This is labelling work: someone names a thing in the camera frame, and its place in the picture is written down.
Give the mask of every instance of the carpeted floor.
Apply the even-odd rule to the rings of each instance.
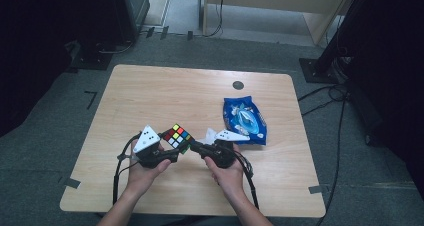
[[[106,71],[63,73],[20,127],[0,138],[0,225],[95,225],[93,213],[59,208],[91,121],[113,67],[136,64],[289,74],[300,97],[323,85],[305,82],[299,58],[318,58],[322,49],[184,36],[160,35],[139,41],[113,56]],[[302,112],[329,100],[326,91],[300,102]],[[332,103],[304,116],[320,184],[337,186],[321,225],[424,225],[424,203],[405,165],[387,148],[365,144],[361,122],[347,102],[337,156],[342,104]],[[328,202],[330,192],[324,192]],[[182,216],[134,215],[130,225],[162,225]],[[316,225],[318,219],[271,218],[275,225]],[[219,217],[195,225],[238,225]]]

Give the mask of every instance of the blue plastic bag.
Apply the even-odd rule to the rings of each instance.
[[[237,144],[266,145],[266,123],[252,96],[224,98],[223,111],[227,130],[250,137],[249,141],[237,141]]]

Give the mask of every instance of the white triangular device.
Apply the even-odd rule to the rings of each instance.
[[[155,133],[155,131],[149,125],[146,125],[146,127],[144,127],[143,129],[143,132],[141,132],[140,134],[140,138],[138,139],[138,142],[135,145],[133,152],[138,153],[141,150],[146,149],[159,141],[159,135]]]
[[[225,141],[247,141],[250,140],[250,137],[224,129],[215,135],[215,139],[221,139]]]

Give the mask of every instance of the human arm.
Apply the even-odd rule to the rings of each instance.
[[[234,150],[239,151],[237,145],[234,145]],[[246,196],[243,189],[243,167],[238,160],[227,169],[219,168],[209,157],[205,157],[205,162],[242,225],[272,225]]]
[[[131,142],[131,152],[136,143],[137,140]],[[98,226],[127,225],[140,197],[147,192],[155,178],[168,168],[171,161],[166,159],[153,169],[143,168],[137,161],[130,160],[130,166],[133,164],[135,165],[129,168],[127,186],[121,197],[97,224]]]

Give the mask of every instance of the person's left hand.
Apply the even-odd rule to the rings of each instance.
[[[137,143],[137,139],[131,142],[131,154],[134,155],[133,149]],[[137,163],[135,160],[130,160],[130,165]],[[133,197],[140,198],[152,185],[155,178],[165,171],[171,164],[169,159],[165,159],[156,166],[156,168],[149,169],[144,168],[141,164],[129,168],[128,182],[125,191],[131,193]]]

